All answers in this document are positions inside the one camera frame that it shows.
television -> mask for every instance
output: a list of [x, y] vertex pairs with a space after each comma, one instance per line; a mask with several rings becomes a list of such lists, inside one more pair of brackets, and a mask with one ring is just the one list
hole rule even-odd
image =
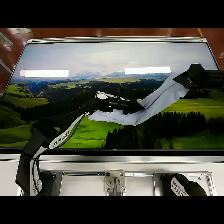
[[[75, 111], [98, 91], [141, 102], [195, 63], [219, 69], [205, 38], [31, 39], [1, 100], [0, 148], [21, 152], [35, 122]], [[136, 126], [85, 116], [71, 138], [48, 153], [211, 152], [224, 149], [223, 127], [224, 93], [189, 91]]]

red floor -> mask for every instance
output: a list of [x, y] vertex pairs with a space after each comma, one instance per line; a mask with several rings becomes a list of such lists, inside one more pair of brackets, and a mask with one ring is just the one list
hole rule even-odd
[[[16, 65], [25, 42], [30, 38], [75, 36], [204, 36], [221, 69], [224, 69], [224, 28], [30, 28], [30, 33], [15, 33], [12, 28], [0, 28], [13, 43], [0, 43], [0, 59], [11, 69]], [[0, 93], [4, 91], [8, 76], [0, 73]]]

sky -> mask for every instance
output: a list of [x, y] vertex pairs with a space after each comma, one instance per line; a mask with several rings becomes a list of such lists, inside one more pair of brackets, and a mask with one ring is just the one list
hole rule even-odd
[[205, 69], [217, 69], [206, 43], [58, 43], [28, 44], [15, 69], [13, 78], [22, 69], [69, 70], [80, 73], [124, 72], [125, 68], [170, 66], [173, 73], [182, 73], [192, 63]]

display panel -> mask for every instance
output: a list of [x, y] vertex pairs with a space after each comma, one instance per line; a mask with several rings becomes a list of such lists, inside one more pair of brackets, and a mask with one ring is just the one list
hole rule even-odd
[[[141, 102], [192, 63], [217, 70], [207, 43], [28, 44], [1, 101], [0, 147], [23, 148], [34, 122], [75, 111], [97, 91]], [[190, 91], [137, 126], [86, 116], [60, 148], [224, 148], [223, 99], [218, 91]]]

metal bracket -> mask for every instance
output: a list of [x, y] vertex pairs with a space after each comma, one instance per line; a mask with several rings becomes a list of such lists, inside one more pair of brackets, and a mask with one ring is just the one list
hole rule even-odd
[[125, 172], [123, 170], [106, 171], [104, 189], [107, 196], [124, 196], [126, 192]]

